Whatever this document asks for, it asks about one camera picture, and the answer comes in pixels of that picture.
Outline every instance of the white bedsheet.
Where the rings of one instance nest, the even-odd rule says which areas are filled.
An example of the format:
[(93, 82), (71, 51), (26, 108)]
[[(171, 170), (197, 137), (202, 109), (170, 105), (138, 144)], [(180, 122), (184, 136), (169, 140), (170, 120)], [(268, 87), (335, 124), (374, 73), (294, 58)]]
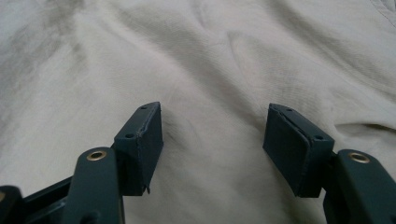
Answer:
[(269, 103), (396, 178), (394, 0), (0, 3), (0, 185), (24, 196), (160, 101), (163, 153), (127, 223), (325, 223), (262, 149)]

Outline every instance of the brass insert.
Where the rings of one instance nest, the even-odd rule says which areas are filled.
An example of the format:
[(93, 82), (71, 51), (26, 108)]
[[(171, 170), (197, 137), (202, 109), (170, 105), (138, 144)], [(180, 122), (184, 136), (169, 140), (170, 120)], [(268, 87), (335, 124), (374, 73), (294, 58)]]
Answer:
[(3, 191), (0, 191), (0, 202), (2, 202), (6, 198), (6, 194)]
[(87, 160), (89, 161), (99, 161), (106, 156), (106, 152), (103, 150), (94, 151), (87, 156)]
[(370, 159), (368, 157), (366, 157), (363, 154), (358, 153), (358, 152), (351, 152), (348, 154), (348, 156), (353, 161), (357, 161), (360, 163), (369, 163), (370, 162)]

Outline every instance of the small hole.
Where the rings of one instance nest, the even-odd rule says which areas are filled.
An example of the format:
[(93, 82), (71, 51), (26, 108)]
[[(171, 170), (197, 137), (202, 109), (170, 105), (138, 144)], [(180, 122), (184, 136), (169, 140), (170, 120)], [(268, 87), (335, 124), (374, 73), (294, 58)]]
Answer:
[(100, 214), (98, 212), (90, 212), (82, 217), (80, 224), (96, 224), (99, 221)]
[(93, 159), (98, 159), (101, 156), (103, 156), (102, 152), (94, 152), (91, 154), (91, 158), (93, 158)]
[(392, 223), (396, 224), (396, 216), (391, 216), (390, 220), (392, 221)]
[(349, 153), (350, 159), (353, 161), (361, 162), (361, 163), (369, 163), (370, 159), (363, 154), (357, 153), (357, 152), (351, 152)]
[(132, 133), (127, 133), (127, 134), (125, 134), (125, 137), (126, 137), (126, 138), (133, 138), (133, 137), (134, 137), (134, 134), (132, 134)]
[(87, 160), (89, 161), (99, 161), (102, 158), (104, 158), (106, 156), (106, 152), (105, 151), (95, 151), (93, 153), (91, 153), (90, 155), (87, 156)]

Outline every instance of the white fabric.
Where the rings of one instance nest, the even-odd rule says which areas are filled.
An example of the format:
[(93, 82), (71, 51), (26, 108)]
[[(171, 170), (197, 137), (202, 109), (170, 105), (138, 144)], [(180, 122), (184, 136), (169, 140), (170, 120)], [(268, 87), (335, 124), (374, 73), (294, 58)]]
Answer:
[(127, 223), (325, 223), (264, 153), (267, 107), (395, 178), (395, 71), (394, 0), (1, 1), (0, 185), (70, 176), (160, 101), (163, 153)]

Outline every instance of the clamp jaw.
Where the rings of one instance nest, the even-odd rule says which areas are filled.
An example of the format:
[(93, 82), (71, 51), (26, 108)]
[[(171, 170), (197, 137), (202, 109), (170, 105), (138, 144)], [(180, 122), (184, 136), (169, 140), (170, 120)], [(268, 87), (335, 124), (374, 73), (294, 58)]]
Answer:
[(367, 153), (332, 152), (334, 140), (297, 111), (270, 104), (263, 148), (294, 195), (317, 198), (330, 224), (396, 223), (396, 184)]
[(79, 156), (73, 176), (26, 198), (17, 187), (0, 187), (0, 224), (124, 223), (122, 196), (149, 193), (162, 149), (161, 105), (142, 105), (111, 147)]

